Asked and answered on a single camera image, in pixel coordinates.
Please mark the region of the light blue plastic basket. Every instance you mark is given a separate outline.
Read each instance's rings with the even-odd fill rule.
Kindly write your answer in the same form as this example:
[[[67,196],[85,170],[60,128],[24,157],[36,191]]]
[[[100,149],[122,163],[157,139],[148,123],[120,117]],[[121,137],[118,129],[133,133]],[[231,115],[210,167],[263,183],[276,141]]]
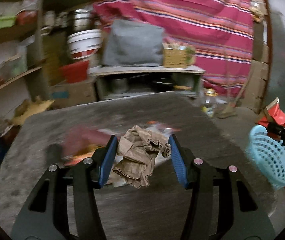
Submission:
[[[275,190],[285,187],[285,146],[267,136],[267,129],[254,126],[245,150],[248,158],[267,178]]]

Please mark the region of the steel pot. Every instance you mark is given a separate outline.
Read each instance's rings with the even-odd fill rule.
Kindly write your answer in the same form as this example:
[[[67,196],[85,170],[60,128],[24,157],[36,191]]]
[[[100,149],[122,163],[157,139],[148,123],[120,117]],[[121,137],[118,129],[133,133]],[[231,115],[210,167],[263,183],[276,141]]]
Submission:
[[[91,25],[91,11],[87,9],[71,11],[68,22],[73,32],[88,30]]]

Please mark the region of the straw broom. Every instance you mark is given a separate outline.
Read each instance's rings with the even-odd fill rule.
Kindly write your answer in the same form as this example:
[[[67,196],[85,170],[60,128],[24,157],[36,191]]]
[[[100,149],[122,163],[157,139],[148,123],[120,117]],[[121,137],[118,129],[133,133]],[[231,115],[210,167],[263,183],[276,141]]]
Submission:
[[[243,93],[245,92],[245,89],[247,88],[247,85],[250,82],[252,75],[253,75],[253,70],[251,69],[248,74],[246,82],[243,84],[242,88],[240,89],[239,93],[234,99],[231,99],[231,94],[230,94],[230,89],[229,89],[230,87],[228,87],[229,102],[226,104],[225,108],[220,113],[218,113],[217,118],[227,119],[227,118],[231,118],[237,115],[237,112],[236,112],[237,103],[239,102]]]

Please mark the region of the dark metal door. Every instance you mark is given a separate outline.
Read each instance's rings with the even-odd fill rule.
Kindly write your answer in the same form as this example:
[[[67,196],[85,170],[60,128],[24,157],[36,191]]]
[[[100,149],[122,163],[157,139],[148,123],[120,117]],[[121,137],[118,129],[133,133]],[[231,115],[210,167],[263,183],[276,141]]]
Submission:
[[[268,12],[269,79],[264,103],[279,98],[285,110],[285,0],[266,0]]]

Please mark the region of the grey fabric cushion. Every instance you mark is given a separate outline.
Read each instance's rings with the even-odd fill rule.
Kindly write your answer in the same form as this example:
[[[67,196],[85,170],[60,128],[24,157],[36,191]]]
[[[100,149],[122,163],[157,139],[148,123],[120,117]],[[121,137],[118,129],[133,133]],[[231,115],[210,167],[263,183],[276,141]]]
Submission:
[[[148,23],[115,20],[104,48],[104,66],[162,65],[162,39],[164,29]]]

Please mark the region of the brown paper bag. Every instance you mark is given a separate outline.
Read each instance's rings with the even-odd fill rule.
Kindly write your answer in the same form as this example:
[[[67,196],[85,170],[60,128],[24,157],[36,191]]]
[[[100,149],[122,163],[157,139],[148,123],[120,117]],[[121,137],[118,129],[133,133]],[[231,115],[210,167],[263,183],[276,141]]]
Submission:
[[[120,138],[117,156],[121,160],[112,171],[136,189],[147,187],[158,155],[164,159],[171,156],[168,137],[159,131],[135,125]]]

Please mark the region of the red snack wrapper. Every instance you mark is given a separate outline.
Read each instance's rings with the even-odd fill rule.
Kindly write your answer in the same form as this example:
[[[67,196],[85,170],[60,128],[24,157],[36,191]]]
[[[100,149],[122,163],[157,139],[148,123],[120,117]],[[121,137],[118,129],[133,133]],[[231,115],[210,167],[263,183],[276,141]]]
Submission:
[[[148,131],[161,133],[167,138],[171,134],[181,131],[181,129],[156,121],[148,121],[145,126],[141,127]],[[72,127],[66,133],[61,143],[61,159],[63,165],[74,166],[85,157],[92,157],[95,150],[107,145],[112,135],[115,135],[119,140],[124,133],[115,132],[106,128],[98,129],[88,125]]]

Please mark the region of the wooden shelf rack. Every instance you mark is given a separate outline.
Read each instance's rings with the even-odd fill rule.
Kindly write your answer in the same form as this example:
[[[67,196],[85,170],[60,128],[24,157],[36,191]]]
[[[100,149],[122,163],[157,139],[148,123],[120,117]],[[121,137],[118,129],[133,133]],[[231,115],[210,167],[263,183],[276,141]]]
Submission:
[[[71,62],[64,17],[87,0],[0,0],[0,123],[26,100],[50,98]]]

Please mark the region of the red plastic basin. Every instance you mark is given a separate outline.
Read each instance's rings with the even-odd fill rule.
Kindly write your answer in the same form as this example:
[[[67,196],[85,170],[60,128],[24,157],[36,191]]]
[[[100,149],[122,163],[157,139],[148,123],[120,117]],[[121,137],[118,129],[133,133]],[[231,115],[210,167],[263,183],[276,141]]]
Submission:
[[[89,61],[78,61],[72,64],[61,66],[59,71],[67,83],[82,82],[87,79]]]

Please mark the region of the grey low cabinet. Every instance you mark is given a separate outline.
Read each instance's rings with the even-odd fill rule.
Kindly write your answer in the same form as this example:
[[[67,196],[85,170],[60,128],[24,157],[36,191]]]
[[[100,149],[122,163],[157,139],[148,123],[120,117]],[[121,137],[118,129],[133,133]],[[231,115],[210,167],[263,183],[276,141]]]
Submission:
[[[95,80],[99,100],[112,100],[156,93],[152,82],[171,80],[176,85],[192,87],[192,91],[178,92],[192,99],[200,98],[203,90],[205,70],[197,66],[186,68],[159,67],[103,67],[97,66],[88,71]]]

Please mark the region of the green leafy vegetables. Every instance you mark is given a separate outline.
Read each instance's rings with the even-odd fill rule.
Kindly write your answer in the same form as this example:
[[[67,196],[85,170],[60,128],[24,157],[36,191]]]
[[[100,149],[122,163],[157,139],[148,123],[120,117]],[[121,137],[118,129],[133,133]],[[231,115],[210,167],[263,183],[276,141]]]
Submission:
[[[196,63],[197,51],[192,45],[188,45],[186,48],[186,65],[192,66]]]

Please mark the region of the white plastic bucket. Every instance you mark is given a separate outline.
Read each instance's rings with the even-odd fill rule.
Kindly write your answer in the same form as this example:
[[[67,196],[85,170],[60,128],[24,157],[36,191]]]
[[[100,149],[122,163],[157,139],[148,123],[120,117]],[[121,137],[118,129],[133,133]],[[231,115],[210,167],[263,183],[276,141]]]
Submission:
[[[69,53],[72,59],[79,59],[95,54],[102,45],[102,31],[85,30],[67,37]]]

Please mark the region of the stacked cardboard boxes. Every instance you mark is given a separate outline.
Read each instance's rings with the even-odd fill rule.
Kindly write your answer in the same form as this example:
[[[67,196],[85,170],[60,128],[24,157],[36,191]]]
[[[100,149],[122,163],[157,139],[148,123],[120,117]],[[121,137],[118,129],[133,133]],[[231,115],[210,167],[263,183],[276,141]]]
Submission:
[[[254,42],[249,81],[244,92],[243,106],[258,113],[261,108],[266,81],[268,79],[269,48],[264,40],[267,15],[264,0],[250,0],[254,22]]]

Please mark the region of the woven bamboo utensil box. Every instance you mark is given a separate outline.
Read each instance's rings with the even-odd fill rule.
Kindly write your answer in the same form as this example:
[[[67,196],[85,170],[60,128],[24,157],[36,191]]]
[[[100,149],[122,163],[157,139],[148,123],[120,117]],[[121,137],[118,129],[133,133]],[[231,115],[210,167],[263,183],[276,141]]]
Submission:
[[[163,43],[163,66],[167,68],[187,67],[187,44],[186,43]]]

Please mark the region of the clear oil bottle yellow label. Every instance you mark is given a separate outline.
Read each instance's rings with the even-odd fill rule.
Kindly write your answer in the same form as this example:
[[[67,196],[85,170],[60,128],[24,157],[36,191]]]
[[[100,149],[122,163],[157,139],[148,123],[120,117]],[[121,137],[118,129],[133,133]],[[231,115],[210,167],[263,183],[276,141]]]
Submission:
[[[217,92],[213,88],[204,89],[202,97],[201,109],[210,118],[212,118],[217,106]]]

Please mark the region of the red striped curtain cloth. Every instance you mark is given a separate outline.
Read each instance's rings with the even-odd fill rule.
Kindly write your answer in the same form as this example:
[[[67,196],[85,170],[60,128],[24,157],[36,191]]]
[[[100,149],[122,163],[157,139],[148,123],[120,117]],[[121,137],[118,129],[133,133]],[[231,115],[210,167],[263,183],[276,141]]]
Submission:
[[[236,96],[247,80],[253,51],[250,0],[104,0],[94,3],[102,26],[117,19],[164,28],[170,42],[196,48],[204,87]]]

